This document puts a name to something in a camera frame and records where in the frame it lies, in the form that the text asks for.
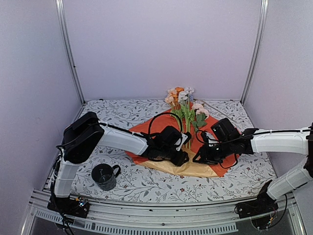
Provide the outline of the tan raffia ribbon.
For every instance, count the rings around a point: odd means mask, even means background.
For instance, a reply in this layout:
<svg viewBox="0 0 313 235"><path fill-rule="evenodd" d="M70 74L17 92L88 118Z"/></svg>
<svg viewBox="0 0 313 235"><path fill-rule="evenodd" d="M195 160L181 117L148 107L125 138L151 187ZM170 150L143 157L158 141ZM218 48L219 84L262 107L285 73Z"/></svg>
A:
<svg viewBox="0 0 313 235"><path fill-rule="evenodd" d="M214 109L215 111L219 112L220 114L224 115L226 118L228 118L229 120L231 120L232 122L234 122L234 120L233 120L231 117L229 117L227 114L221 112L220 110L218 110L218 109L215 108L214 106L208 104L207 102L205 102L205 101L203 101L203 100L201 100L201 99L195 99L195 101L198 101L198 102L201 102L202 104L207 105L207 106L210 107L211 109Z"/></svg>

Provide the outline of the orange wrapping paper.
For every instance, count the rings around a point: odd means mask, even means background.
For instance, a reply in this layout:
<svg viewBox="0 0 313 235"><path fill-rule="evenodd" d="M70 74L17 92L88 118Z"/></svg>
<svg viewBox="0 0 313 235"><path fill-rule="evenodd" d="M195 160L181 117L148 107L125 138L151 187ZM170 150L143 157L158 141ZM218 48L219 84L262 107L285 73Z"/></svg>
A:
<svg viewBox="0 0 313 235"><path fill-rule="evenodd" d="M144 122L143 124L139 124L133 128L130 129L130 131L133 132L143 132L143 133L147 133L148 132L148 126L150 121L152 120L152 118L146 122ZM209 132L209 134L213 134L212 130L211 130L211 126L213 124L215 124L218 121L218 119L210 116L206 122L207 125L202 127L201 130L207 131ZM166 126L173 126L177 129L179 129L179 124L177 123L176 119L170 115L162 115L160 117L157 117L156 120L153 122L152 124L152 133L154 132L160 132L162 131ZM191 144L191 149L187 149L187 148L182 148L183 151L187 152L187 150L194 152L195 154L197 153L197 151L199 150L199 148L202 146L202 143L200 143L195 137L194 137L194 128L191 127L191 133L192 133L192 144ZM222 168L219 164L217 165L208 165L210 166L219 177L223 177L225 175L225 173L227 173L227 171L229 170L229 167L232 167L235 164L235 157L234 154L226 157L226 159L223 160L222 166L226 167L226 169Z"/></svg>

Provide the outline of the pink rose fake stem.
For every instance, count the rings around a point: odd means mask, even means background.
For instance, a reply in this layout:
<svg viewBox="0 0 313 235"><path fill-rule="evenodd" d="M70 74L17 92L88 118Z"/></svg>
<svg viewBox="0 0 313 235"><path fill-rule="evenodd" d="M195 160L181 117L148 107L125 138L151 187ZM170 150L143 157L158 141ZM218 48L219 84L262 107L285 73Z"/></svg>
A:
<svg viewBox="0 0 313 235"><path fill-rule="evenodd" d="M192 111L194 113L194 119L191 123L194 131L197 132L200 128L207 125L206 120L209 118L209 111L200 103L194 103L192 105Z"/></svg>

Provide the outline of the blue fake flower stem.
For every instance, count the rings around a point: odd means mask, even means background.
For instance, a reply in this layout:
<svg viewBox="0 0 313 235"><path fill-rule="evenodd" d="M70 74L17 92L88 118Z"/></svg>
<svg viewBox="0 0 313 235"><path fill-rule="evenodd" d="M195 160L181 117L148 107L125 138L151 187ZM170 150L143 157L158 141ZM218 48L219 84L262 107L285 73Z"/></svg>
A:
<svg viewBox="0 0 313 235"><path fill-rule="evenodd" d="M192 109L193 92L193 88L185 87L178 95L178 102L185 120L185 130L189 133L191 133L191 124L195 120L195 111Z"/></svg>

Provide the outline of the orange fake flower stem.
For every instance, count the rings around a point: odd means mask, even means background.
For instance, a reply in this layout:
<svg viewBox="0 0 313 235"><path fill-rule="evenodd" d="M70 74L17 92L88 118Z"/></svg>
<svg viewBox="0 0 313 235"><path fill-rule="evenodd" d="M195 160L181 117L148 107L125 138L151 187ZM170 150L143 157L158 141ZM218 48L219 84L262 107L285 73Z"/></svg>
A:
<svg viewBox="0 0 313 235"><path fill-rule="evenodd" d="M183 121L183 110L181 108L181 104L179 102L179 93L183 92L184 88L182 87L176 87L173 90L170 91L170 94L173 98L173 102L171 103L172 112L176 114L181 121Z"/></svg>

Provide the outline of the yellow wrapping paper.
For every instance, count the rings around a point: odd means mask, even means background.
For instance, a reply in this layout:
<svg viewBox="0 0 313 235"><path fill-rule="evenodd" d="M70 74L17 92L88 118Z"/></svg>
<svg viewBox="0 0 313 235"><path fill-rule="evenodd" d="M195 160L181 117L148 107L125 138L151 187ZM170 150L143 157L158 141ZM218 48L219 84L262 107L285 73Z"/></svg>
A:
<svg viewBox="0 0 313 235"><path fill-rule="evenodd" d="M154 162L148 160L147 158L143 158L127 152L135 164L159 170L165 173L192 177L219 177L210 166L192 162L191 158L195 156L194 152L187 150L187 153L190 160L187 163L184 163L182 166L175 166L173 163L167 160Z"/></svg>

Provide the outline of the cream rose fake stem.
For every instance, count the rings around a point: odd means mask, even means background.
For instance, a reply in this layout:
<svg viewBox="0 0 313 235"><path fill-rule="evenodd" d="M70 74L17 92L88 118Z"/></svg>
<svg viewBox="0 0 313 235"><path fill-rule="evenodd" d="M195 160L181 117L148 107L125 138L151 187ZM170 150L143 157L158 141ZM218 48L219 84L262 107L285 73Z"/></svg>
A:
<svg viewBox="0 0 313 235"><path fill-rule="evenodd" d="M171 110L173 113L177 114L178 107L178 92L175 88L169 89L168 94L165 98L165 102L171 106Z"/></svg>

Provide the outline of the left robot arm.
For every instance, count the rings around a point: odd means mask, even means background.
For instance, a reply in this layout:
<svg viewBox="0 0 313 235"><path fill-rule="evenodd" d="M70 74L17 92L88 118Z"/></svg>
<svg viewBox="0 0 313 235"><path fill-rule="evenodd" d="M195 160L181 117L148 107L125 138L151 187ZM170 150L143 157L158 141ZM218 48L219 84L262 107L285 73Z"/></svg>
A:
<svg viewBox="0 0 313 235"><path fill-rule="evenodd" d="M53 203L61 212L69 212L72 182L79 166L86 162L97 146L120 149L148 160L167 160L182 166L189 160L182 146L191 139L189 132L166 126L160 132L137 133L102 123L94 112L88 112L64 130L59 170L54 180Z"/></svg>

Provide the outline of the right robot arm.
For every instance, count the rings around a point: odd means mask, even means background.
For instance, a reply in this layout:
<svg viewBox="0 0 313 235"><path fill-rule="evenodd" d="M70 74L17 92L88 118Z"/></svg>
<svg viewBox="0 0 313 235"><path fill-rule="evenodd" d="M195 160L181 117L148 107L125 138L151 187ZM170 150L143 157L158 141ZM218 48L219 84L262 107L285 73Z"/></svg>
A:
<svg viewBox="0 0 313 235"><path fill-rule="evenodd" d="M305 158L294 168L275 180L264 184L253 202L256 213L264 213L279 197L296 190L313 179L313 128L294 130L263 130L248 128L239 132L224 118L211 130L216 140L206 133L201 135L203 145L193 162L217 165L229 155L255 154L263 152L296 153Z"/></svg>

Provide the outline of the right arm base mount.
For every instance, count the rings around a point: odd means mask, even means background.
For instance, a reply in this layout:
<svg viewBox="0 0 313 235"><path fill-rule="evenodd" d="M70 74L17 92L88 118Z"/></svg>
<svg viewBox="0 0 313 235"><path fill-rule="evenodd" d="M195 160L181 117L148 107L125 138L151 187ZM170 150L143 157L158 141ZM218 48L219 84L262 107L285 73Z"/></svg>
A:
<svg viewBox="0 0 313 235"><path fill-rule="evenodd" d="M280 221L284 218L287 210L288 197L285 194L284 211L279 220L277 220L276 223L273 223L275 216L278 213L278 204L276 202L276 199L270 198L267 194L267 190L271 182L272 180L269 180L262 186L255 200L238 203L234 208L234 212L239 216L239 218L247 218L255 215L261 215L267 212L274 212L273 215L269 215L267 217L267 221L262 218L252 220L251 223L254 228L260 231L267 230L278 225Z"/></svg>

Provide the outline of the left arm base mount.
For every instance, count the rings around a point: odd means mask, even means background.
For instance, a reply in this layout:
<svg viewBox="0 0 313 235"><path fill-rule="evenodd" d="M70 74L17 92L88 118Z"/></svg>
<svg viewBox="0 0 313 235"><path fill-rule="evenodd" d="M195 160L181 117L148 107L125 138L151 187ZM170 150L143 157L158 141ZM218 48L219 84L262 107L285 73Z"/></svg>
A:
<svg viewBox="0 0 313 235"><path fill-rule="evenodd" d="M80 218L87 218L89 207L89 201L82 197L73 199L51 196L47 205L49 210L56 211L61 215L72 215Z"/></svg>

